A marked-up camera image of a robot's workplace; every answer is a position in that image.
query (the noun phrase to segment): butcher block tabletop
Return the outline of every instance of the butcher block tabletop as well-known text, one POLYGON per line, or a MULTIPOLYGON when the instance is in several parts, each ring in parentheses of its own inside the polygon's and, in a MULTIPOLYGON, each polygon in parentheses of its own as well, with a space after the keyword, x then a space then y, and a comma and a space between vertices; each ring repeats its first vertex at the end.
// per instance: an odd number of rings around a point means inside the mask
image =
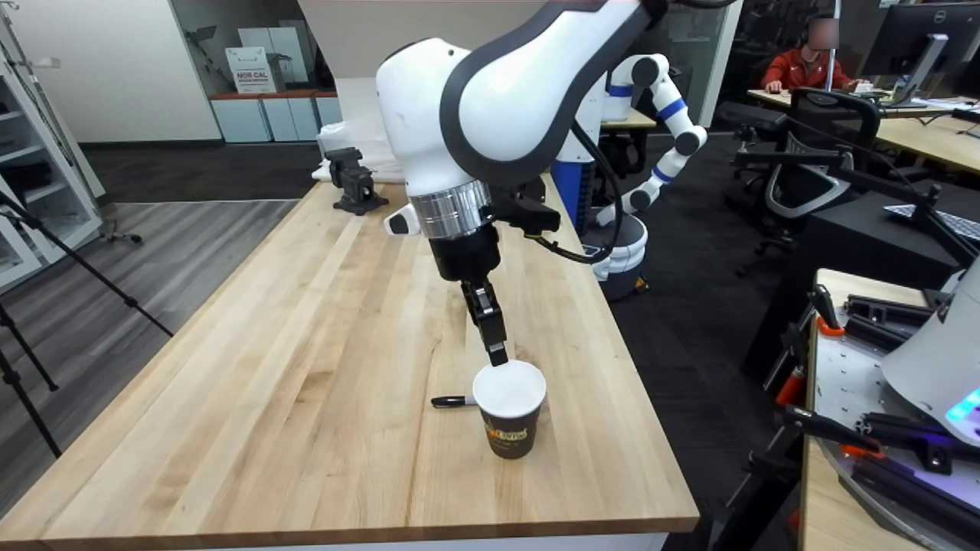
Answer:
MULTIPOLYGON (((487 363, 459 288, 421 236, 384 233, 393 207, 337 194, 295 204, 0 519, 0 549, 696 530, 587 267, 500 224, 508 353, 546 371, 547 405, 533 452, 495 459, 473 408, 429 408, 487 363)), ((578 249, 570 224, 557 242, 578 249)))

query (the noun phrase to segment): cable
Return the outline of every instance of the cable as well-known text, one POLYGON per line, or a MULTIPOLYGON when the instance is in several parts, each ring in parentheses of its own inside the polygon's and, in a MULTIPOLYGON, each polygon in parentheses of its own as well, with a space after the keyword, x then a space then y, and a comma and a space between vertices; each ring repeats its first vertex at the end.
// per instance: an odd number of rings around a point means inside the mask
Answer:
POLYGON ((557 242, 547 242, 547 238, 542 238, 542 236, 533 236, 533 242, 542 244, 542 249, 547 249, 547 252, 553 252, 553 253, 562 256, 562 260, 600 264, 600 260, 605 260, 605 256, 611 253, 611 249, 614 249, 614 242, 617 242, 617 230, 620 230, 620 193, 617 193, 617 190, 620 190, 620 186, 617 186, 617 176, 614 176, 609 160, 595 146, 595 139, 586 134, 586 127, 578 124, 578 119, 573 121, 573 134, 574 134, 578 142, 591 152, 591 160, 600 165, 600 170, 611 179, 611 193, 614 193, 611 207, 614 207, 614 216, 611 216, 609 244, 605 244, 603 252, 598 252, 598 253, 574 253, 574 252, 567 252, 567 249, 560 249, 557 242))

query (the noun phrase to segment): door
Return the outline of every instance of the door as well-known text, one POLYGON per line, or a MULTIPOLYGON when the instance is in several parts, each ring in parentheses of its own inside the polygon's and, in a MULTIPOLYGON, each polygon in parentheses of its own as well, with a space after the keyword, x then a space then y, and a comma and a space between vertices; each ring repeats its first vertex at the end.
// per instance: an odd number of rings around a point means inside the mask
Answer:
POLYGON ((220 136, 168 0, 3 6, 77 139, 220 136))

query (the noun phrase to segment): paper cup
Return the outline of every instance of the paper cup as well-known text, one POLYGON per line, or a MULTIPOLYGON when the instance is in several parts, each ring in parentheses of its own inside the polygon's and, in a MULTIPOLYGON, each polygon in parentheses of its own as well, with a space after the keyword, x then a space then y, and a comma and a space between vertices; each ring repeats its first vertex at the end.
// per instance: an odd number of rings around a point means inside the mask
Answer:
POLYGON ((525 360, 482 366, 470 398, 482 408, 487 442, 503 459, 525 456, 546 405, 546 372, 525 360))

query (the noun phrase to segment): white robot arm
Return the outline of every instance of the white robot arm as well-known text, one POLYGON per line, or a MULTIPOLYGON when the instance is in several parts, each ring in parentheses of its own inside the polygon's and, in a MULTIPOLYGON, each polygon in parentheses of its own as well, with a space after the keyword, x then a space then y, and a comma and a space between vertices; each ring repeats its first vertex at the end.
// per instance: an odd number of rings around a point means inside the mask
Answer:
MULTIPOLYGON (((487 186, 538 176, 570 127, 586 134, 574 124, 582 98, 665 11, 668 0, 547 0, 531 21, 473 53, 421 39, 377 70, 384 121, 411 203, 389 216, 389 230, 418 227, 429 236, 438 271, 462 284, 493 363, 508 355, 491 288, 500 252, 487 186)), ((676 87, 658 80, 655 98, 669 110, 676 87)))
MULTIPOLYGON (((669 62, 665 54, 630 54, 609 73, 609 105, 611 116, 624 116, 624 98, 630 87, 649 87, 652 107, 658 119, 668 124, 674 146, 652 165, 649 176, 627 190, 617 203, 620 210, 646 210, 665 184, 669 184, 683 165, 703 146, 707 132, 693 121, 689 107, 683 96, 676 92, 669 80, 669 62)), ((614 216, 614 204, 605 204, 598 210, 595 224, 609 227, 614 216)))

